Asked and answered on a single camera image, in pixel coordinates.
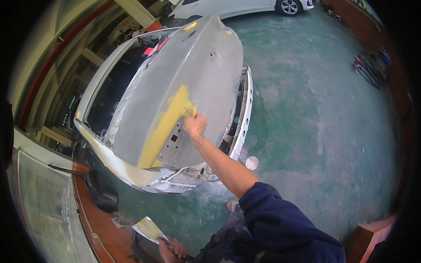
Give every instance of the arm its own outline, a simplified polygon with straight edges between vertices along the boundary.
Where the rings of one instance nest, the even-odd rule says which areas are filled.
[[[259,180],[244,165],[228,157],[205,138],[206,125],[206,117],[198,112],[194,119],[189,116],[185,120],[193,146],[228,190],[241,198]]]

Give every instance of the navy jacket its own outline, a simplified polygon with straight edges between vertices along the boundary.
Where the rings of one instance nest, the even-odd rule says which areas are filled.
[[[342,244],[318,230],[272,186],[257,182],[240,207],[245,226],[212,236],[194,262],[345,262]]]

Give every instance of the foot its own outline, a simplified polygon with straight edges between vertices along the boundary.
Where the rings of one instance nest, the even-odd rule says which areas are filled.
[[[228,208],[229,211],[234,212],[235,207],[238,205],[240,205],[238,201],[231,200],[226,204],[226,207]]]

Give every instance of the dark blue sleeve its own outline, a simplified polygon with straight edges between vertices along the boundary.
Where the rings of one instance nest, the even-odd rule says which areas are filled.
[[[303,255],[345,262],[342,244],[318,230],[294,204],[272,186],[257,182],[240,199],[245,224],[253,238],[274,253],[296,251]]]

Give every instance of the sanding disc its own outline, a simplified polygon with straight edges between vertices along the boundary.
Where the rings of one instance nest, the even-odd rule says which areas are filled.
[[[256,170],[259,166],[259,159],[256,156],[250,156],[245,161],[245,166],[249,170]]]

